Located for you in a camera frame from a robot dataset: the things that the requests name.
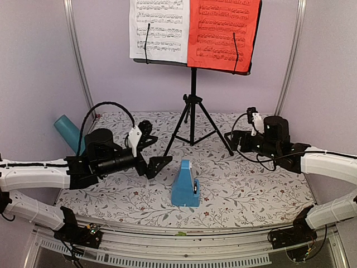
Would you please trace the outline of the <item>black music stand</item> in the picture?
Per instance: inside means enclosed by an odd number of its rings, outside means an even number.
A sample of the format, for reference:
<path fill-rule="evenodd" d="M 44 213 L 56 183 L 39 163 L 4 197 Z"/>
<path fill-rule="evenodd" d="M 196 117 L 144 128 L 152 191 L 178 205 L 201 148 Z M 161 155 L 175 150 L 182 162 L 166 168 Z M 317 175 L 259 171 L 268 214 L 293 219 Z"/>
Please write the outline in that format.
<path fill-rule="evenodd" d="M 154 61 L 154 60 L 142 60 L 142 59 L 133 59 L 135 62 L 144 63 L 144 64 L 163 64 L 163 65 L 172 65 L 172 66 L 187 66 L 186 64 L 180 64 L 176 62 L 168 62 L 168 61 Z M 195 125 L 195 113 L 197 108 L 202 108 L 203 103 L 202 99 L 197 96 L 196 94 L 196 87 L 197 87 L 197 71 L 200 68 L 191 68 L 191 92 L 190 94 L 184 95 L 183 99 L 185 102 L 185 108 L 181 113 L 180 121 L 181 122 L 190 122 L 191 126 Z"/>

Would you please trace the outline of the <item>blue metronome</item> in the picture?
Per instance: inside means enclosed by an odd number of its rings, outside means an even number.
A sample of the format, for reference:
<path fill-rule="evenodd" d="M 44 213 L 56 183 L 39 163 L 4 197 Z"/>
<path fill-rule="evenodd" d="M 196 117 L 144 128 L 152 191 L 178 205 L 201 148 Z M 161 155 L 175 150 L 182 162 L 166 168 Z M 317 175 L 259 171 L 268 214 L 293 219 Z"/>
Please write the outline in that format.
<path fill-rule="evenodd" d="M 171 203 L 178 207 L 199 207 L 200 183 L 192 175 L 190 160 L 181 160 L 181 166 L 171 188 Z"/>

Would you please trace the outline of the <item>red sheet music paper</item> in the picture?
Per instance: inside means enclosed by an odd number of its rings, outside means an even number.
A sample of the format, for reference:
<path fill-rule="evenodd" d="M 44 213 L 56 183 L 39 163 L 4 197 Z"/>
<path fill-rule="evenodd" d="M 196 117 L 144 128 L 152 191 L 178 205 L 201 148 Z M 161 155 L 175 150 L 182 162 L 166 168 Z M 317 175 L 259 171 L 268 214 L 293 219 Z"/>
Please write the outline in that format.
<path fill-rule="evenodd" d="M 247 75 L 262 1 L 190 1 L 187 66 Z"/>

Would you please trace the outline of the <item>white sheet music paper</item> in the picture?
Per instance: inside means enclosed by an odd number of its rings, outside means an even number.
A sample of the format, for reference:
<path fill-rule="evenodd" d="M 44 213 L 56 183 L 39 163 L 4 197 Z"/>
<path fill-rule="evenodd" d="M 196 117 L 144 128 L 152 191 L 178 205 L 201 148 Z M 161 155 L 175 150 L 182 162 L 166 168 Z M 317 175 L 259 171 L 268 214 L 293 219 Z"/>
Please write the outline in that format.
<path fill-rule="evenodd" d="M 129 57 L 187 63 L 190 1 L 129 2 Z"/>

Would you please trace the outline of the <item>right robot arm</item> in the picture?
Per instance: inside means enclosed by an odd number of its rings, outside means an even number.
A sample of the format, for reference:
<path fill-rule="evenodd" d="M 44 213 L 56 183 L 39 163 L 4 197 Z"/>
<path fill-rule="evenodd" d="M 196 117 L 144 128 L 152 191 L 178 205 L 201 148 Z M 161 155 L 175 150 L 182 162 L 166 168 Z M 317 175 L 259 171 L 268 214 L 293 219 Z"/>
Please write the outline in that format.
<path fill-rule="evenodd" d="M 327 151 L 306 143 L 292 143 L 288 121 L 280 116 L 262 118 L 246 113 L 250 131 L 231 129 L 224 137 L 241 156 L 253 152 L 296 174 L 323 175 L 356 184 L 356 156 Z M 288 232 L 292 243 L 301 243 L 310 230 L 356 217 L 356 190 L 322 205 L 303 209 Z"/>

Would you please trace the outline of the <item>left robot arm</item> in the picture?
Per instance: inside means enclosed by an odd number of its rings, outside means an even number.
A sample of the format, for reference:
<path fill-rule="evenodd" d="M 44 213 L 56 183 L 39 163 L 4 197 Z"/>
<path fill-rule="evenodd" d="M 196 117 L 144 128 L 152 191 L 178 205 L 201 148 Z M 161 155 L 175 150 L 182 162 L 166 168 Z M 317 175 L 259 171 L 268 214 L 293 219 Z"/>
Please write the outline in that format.
<path fill-rule="evenodd" d="M 126 148 L 114 142 L 113 133 L 99 128 L 84 137 L 85 150 L 47 162 L 1 160 L 1 214 L 13 214 L 60 231 L 70 242 L 79 242 L 83 230 L 74 212 L 66 207 L 53 207 L 23 195 L 21 189 L 58 188 L 85 189 L 107 175 L 134 168 L 139 176 L 154 178 L 172 161 L 170 156 L 156 156 L 146 161 L 141 152 L 158 138 L 142 133 L 134 126 Z"/>

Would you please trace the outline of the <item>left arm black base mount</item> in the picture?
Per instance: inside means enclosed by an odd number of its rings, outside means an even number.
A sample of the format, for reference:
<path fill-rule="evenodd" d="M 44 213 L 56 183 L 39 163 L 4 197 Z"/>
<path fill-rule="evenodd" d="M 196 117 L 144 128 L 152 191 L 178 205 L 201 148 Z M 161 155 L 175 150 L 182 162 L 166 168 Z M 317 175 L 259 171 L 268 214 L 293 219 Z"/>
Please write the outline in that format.
<path fill-rule="evenodd" d="M 90 223 L 85 227 L 78 225 L 74 212 L 65 207 L 60 207 L 64 215 L 64 225 L 54 230 L 54 238 L 71 245 L 78 245 L 98 249 L 103 233 L 98 226 Z"/>

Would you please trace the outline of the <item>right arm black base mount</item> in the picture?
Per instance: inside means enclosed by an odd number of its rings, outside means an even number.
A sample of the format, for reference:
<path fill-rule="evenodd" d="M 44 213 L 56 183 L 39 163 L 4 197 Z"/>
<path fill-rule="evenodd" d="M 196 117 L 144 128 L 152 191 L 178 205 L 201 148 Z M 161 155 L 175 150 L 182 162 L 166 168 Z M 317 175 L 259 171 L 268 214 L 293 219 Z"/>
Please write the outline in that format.
<path fill-rule="evenodd" d="M 312 205 L 304 208 L 293 220 L 292 227 L 270 230 L 267 239 L 273 249 L 299 245 L 300 243 L 314 241 L 317 238 L 316 231 L 311 229 L 306 222 L 307 214 L 312 208 Z"/>

